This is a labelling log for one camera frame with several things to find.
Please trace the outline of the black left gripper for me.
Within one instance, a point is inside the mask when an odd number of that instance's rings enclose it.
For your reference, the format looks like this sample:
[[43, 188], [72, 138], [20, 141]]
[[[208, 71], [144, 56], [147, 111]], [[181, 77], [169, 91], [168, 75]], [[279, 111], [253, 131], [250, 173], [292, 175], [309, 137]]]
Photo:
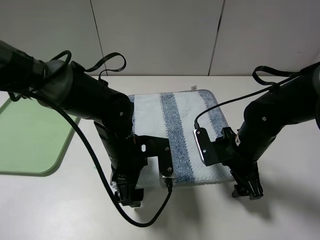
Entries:
[[132, 133], [126, 138], [121, 138], [97, 122], [94, 126], [111, 162], [110, 180], [116, 183], [114, 196], [117, 203], [139, 208], [144, 198], [144, 189], [138, 188], [133, 191], [133, 186], [137, 185], [148, 160], [143, 156], [137, 136]]

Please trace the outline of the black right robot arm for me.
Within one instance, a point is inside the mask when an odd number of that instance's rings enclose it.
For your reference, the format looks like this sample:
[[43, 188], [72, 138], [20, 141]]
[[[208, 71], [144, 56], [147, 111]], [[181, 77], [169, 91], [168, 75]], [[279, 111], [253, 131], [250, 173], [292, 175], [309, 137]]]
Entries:
[[244, 121], [237, 132], [225, 127], [221, 133], [227, 156], [222, 163], [230, 168], [236, 181], [232, 197], [256, 200], [264, 195], [258, 160], [280, 131], [288, 125], [320, 122], [320, 64], [299, 71], [258, 66], [252, 77], [267, 86], [266, 93], [245, 108]]

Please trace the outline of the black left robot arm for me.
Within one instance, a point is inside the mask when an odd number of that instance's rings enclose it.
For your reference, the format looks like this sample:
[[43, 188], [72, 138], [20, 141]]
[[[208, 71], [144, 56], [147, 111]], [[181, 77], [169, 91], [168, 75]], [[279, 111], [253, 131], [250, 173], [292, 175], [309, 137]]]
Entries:
[[12, 101], [36, 99], [40, 105], [65, 115], [92, 120], [111, 161], [114, 199], [123, 206], [139, 207], [144, 191], [136, 187], [145, 160], [133, 130], [134, 104], [90, 72], [101, 59], [84, 68], [65, 50], [44, 62], [5, 43], [0, 44], [0, 89]]

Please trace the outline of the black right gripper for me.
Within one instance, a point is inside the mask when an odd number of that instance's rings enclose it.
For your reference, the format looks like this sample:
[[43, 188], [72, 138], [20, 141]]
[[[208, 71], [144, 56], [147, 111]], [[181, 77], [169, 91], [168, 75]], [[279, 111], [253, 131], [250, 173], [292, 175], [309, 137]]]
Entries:
[[249, 195], [250, 200], [258, 200], [264, 196], [256, 160], [241, 155], [233, 147], [227, 147], [223, 165], [230, 168], [237, 182], [231, 194], [233, 198]]

